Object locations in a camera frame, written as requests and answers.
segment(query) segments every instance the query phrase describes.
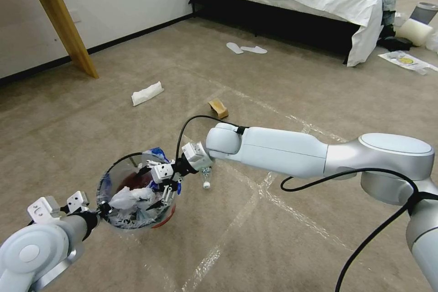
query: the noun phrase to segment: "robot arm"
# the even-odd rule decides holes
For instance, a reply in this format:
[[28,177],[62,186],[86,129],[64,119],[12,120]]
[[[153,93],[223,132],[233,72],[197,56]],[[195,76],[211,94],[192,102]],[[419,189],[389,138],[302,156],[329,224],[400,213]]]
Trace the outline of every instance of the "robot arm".
[[[156,183],[181,182],[182,177],[209,167],[218,158],[302,178],[364,167],[389,169],[414,180],[420,191],[438,195],[430,179],[434,150],[410,137],[365,134],[344,144],[328,145],[304,133],[219,123],[210,130],[205,145],[188,143],[182,150],[175,162],[151,168]],[[394,205],[404,205],[412,194],[407,182],[385,173],[362,173],[361,186],[374,198]],[[87,206],[82,192],[68,199],[69,215],[64,217],[51,197],[32,204],[28,212],[36,224],[16,232],[0,248],[0,291],[39,291],[76,261],[83,252],[82,241],[100,219],[99,212],[89,211]],[[106,203],[99,206],[111,211]],[[438,292],[437,228],[438,201],[417,203],[407,227],[407,242]]]
[[[206,153],[210,158],[237,161],[300,178],[327,177],[366,167],[388,169],[411,178],[419,191],[438,195],[438,188],[430,179],[434,149],[411,137],[369,133],[344,144],[327,145],[300,132],[219,123],[210,130],[205,149],[201,143],[189,143],[183,151],[196,170],[203,167],[200,158]],[[406,181],[380,172],[362,173],[361,186],[370,196],[393,205],[404,205],[413,192]],[[438,201],[422,200],[416,204],[406,237],[425,277],[438,291]]]
[[[31,204],[31,224],[11,235],[0,248],[0,291],[39,291],[83,254],[82,241],[99,224],[77,191],[60,208],[52,196]],[[61,216],[60,211],[68,213]]]

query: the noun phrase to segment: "slipper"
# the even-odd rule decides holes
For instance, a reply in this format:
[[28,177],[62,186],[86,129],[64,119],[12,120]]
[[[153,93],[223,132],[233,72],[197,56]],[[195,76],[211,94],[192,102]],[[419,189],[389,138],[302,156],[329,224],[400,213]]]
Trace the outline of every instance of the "slipper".
[[239,48],[239,46],[236,45],[234,42],[228,42],[227,47],[228,47],[228,49],[231,49],[236,54],[243,53],[243,51]]
[[267,53],[268,51],[266,49],[263,49],[259,46],[255,46],[255,47],[240,47],[241,50],[244,51],[249,51],[249,52],[254,52],[254,53]]

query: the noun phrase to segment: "wall outlet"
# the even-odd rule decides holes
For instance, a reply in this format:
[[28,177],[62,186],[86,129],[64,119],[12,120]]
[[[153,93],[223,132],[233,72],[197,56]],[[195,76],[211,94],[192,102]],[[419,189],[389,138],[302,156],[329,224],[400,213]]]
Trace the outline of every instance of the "wall outlet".
[[70,16],[72,17],[73,23],[78,23],[81,21],[81,17],[79,16],[79,11],[77,10],[69,10]]

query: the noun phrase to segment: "white cylinder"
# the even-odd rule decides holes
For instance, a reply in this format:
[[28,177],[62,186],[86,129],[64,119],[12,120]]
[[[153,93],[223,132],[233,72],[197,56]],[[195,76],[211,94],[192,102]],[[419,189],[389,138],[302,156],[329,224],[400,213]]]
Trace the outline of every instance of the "white cylinder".
[[422,46],[426,43],[433,27],[409,18],[397,31],[396,37],[411,40],[414,46]]
[[420,236],[412,246],[412,255],[417,261],[430,286],[438,292],[438,229]]

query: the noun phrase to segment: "white plastic bag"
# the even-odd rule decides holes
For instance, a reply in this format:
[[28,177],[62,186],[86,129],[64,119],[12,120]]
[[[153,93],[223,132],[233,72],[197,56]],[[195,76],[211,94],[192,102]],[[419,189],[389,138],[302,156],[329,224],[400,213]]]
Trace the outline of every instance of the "white plastic bag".
[[130,209],[136,205],[138,208],[146,210],[155,202],[155,200],[155,193],[149,187],[132,190],[129,190],[128,187],[123,187],[112,197],[109,205],[113,208],[123,210]]
[[426,48],[438,52],[438,31],[430,35],[426,41]]
[[411,56],[403,51],[387,52],[378,56],[393,64],[411,71],[415,71],[421,75],[425,75],[432,70],[438,72],[438,67],[424,62],[421,59]]

